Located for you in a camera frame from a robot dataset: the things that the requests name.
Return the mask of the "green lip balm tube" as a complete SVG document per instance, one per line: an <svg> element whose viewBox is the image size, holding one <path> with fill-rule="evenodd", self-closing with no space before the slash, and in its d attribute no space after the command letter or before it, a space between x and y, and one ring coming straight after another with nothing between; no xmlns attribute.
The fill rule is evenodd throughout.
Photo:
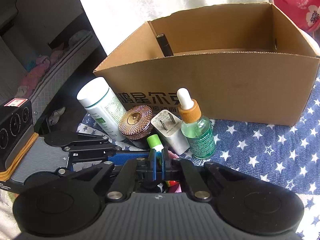
<svg viewBox="0 0 320 240"><path fill-rule="evenodd" d="M157 134L153 134L147 137L147 142L149 147L156 151L157 162L159 166L162 167L162 150L164 149L164 146L162 145L159 136Z"/></svg>

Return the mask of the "white USB wall charger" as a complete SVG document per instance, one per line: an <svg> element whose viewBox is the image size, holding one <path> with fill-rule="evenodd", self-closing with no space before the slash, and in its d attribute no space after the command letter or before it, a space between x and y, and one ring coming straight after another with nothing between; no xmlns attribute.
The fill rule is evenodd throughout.
<svg viewBox="0 0 320 240"><path fill-rule="evenodd" d="M181 131L181 119L167 109L160 111L151 119L160 138L176 155L182 155L189 149L189 142Z"/></svg>

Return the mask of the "black jar rose-gold lid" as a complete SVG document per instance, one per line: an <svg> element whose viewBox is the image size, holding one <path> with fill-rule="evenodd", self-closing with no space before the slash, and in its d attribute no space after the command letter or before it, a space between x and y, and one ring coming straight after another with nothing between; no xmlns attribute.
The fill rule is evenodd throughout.
<svg viewBox="0 0 320 240"><path fill-rule="evenodd" d="M135 106L123 115L118 125L119 131L130 140L142 139L147 137L153 129L152 118L153 112L150 106Z"/></svg>

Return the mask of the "green glass dropper bottle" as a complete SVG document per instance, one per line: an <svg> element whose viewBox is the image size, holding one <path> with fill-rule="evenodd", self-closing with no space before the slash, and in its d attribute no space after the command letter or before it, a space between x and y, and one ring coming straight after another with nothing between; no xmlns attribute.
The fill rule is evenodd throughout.
<svg viewBox="0 0 320 240"><path fill-rule="evenodd" d="M215 152L215 142L210 120L202 115L199 104L192 99L186 88L177 91L180 102L181 131L190 145L193 156L208 159Z"/></svg>

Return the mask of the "white green-label pill bottle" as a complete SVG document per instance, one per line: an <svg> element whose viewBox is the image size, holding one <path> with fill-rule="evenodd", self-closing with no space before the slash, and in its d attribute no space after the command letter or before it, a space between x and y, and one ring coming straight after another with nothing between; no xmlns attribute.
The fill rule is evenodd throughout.
<svg viewBox="0 0 320 240"><path fill-rule="evenodd" d="M111 139L126 139L119 130L126 109L103 77L96 77L86 83L76 98Z"/></svg>

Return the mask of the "dark shelf with clothes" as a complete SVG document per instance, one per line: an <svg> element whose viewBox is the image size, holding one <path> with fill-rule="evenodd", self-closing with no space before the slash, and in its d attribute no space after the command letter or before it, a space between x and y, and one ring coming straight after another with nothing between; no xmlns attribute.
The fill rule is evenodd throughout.
<svg viewBox="0 0 320 240"><path fill-rule="evenodd" d="M76 17L37 54L10 21L1 27L1 102L26 98L37 122L60 88L99 47L100 43L85 13Z"/></svg>

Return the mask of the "black cylindrical tube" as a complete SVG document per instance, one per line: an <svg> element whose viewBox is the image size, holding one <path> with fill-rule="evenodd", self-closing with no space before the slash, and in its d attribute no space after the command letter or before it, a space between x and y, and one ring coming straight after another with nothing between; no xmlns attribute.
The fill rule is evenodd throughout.
<svg viewBox="0 0 320 240"><path fill-rule="evenodd" d="M158 45L159 45L159 47L165 57L169 57L169 56L174 55L165 34L157 35L156 40L157 40Z"/></svg>

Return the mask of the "brown cardboard box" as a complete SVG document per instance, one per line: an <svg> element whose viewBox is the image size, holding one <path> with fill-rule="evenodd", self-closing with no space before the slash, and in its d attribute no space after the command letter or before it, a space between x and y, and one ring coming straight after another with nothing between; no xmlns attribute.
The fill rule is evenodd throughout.
<svg viewBox="0 0 320 240"><path fill-rule="evenodd" d="M165 34L173 56L156 36ZM294 125L319 70L319 46L271 3L220 4L145 22L94 70L125 107L178 106L186 88L214 119Z"/></svg>

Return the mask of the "blue star-patterned cloth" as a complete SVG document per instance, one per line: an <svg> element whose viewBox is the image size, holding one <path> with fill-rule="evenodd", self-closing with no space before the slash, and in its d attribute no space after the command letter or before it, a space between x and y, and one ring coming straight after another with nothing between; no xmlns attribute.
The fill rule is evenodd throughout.
<svg viewBox="0 0 320 240"><path fill-rule="evenodd" d="M304 204L297 235L319 239L319 79L293 126L210 122L216 144L210 160L295 192Z"/></svg>

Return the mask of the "pink floral cloth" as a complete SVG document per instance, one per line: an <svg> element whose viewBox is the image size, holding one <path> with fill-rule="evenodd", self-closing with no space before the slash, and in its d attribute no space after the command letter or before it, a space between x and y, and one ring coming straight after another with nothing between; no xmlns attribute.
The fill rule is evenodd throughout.
<svg viewBox="0 0 320 240"><path fill-rule="evenodd" d="M274 0L274 4L307 33L319 29L319 0Z"/></svg>

